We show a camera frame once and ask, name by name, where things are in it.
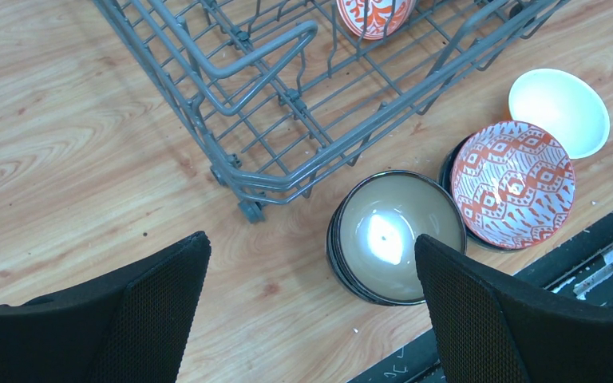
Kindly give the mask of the orange floral pattern bowl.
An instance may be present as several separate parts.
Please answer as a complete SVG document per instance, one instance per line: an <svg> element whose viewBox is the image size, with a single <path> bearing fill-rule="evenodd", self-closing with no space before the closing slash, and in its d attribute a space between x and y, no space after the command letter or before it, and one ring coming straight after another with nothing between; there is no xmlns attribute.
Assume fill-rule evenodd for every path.
<svg viewBox="0 0 613 383"><path fill-rule="evenodd" d="M393 34L411 15L414 0L337 0L346 27L359 38L376 41Z"/></svg>

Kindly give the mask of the orange bowl white inside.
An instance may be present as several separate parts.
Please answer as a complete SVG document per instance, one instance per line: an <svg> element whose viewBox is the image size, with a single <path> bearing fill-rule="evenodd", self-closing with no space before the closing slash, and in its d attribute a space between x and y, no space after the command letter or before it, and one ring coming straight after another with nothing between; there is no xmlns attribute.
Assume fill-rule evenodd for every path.
<svg viewBox="0 0 613 383"><path fill-rule="evenodd" d="M573 160L596 154L611 131L601 96L561 69L533 69L518 76L508 92L508 109L513 120L553 135Z"/></svg>

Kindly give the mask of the orange geometric pattern bowl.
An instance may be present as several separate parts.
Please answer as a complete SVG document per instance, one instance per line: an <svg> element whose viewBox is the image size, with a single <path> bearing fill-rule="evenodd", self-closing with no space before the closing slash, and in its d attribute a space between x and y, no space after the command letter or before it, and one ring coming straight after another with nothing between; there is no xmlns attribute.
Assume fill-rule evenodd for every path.
<svg viewBox="0 0 613 383"><path fill-rule="evenodd" d="M555 235L575 202L575 169L548 131L518 120L491 124L445 157L438 183L468 236L496 251L520 251Z"/></svg>

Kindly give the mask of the black bowl beige inside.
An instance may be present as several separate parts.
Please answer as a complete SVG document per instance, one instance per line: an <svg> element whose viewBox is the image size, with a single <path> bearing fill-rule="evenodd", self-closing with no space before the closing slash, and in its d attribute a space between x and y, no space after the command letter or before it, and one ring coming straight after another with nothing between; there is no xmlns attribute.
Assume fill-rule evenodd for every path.
<svg viewBox="0 0 613 383"><path fill-rule="evenodd" d="M467 248L464 221L437 181L406 170L379 172L334 211L326 258L353 296L379 306L415 306L425 302L414 253L423 234L460 252Z"/></svg>

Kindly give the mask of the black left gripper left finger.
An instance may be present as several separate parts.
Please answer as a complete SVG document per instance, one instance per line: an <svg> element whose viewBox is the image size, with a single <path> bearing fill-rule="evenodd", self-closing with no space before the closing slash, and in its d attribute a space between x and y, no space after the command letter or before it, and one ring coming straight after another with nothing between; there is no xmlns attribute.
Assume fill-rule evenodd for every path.
<svg viewBox="0 0 613 383"><path fill-rule="evenodd" d="M0 382L174 382L211 254L197 231L76 286L0 305Z"/></svg>

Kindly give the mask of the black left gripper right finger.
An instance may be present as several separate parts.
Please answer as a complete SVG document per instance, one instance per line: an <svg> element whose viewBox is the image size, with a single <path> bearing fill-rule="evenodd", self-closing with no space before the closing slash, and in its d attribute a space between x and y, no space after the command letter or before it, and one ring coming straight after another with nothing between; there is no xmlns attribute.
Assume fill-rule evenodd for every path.
<svg viewBox="0 0 613 383"><path fill-rule="evenodd" d="M613 308L566 298L429 235L414 245L449 382L613 382Z"/></svg>

